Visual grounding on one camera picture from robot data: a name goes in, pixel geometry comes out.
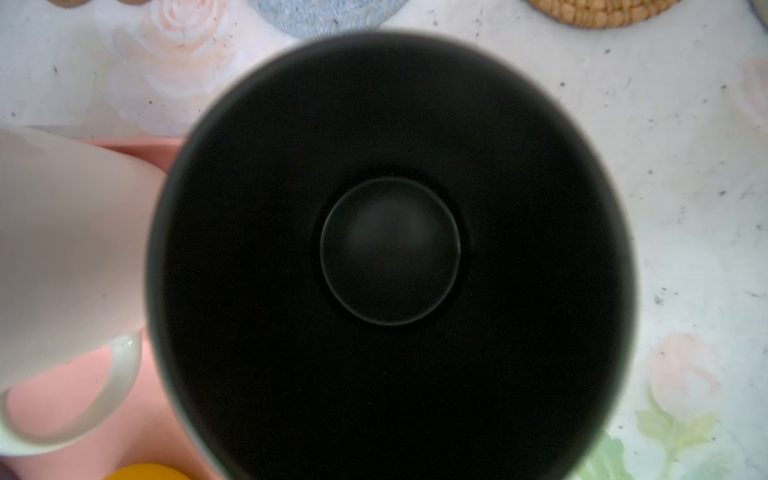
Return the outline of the black mug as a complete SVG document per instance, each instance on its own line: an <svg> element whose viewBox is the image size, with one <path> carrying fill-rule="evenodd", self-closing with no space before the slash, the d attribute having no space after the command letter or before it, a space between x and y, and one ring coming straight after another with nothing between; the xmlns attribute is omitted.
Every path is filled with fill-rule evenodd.
<svg viewBox="0 0 768 480"><path fill-rule="evenodd" d="M627 371L636 276L594 149L517 71L378 32L270 61L156 210L148 331L228 479L562 479Z"/></svg>

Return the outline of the grey blue round coaster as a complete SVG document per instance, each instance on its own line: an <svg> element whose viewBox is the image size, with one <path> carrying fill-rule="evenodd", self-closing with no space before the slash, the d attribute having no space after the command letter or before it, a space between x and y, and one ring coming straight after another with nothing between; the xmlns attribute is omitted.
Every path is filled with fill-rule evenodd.
<svg viewBox="0 0 768 480"><path fill-rule="evenodd" d="M299 39L375 29L407 0L254 0L268 23Z"/></svg>

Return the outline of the woven wicker round coaster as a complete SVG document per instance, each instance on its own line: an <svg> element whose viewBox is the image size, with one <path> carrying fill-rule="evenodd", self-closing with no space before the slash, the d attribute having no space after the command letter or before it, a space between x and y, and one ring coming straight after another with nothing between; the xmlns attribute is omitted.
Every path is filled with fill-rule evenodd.
<svg viewBox="0 0 768 480"><path fill-rule="evenodd" d="M678 0L529 0L528 4L563 24L585 29L612 29L653 18Z"/></svg>

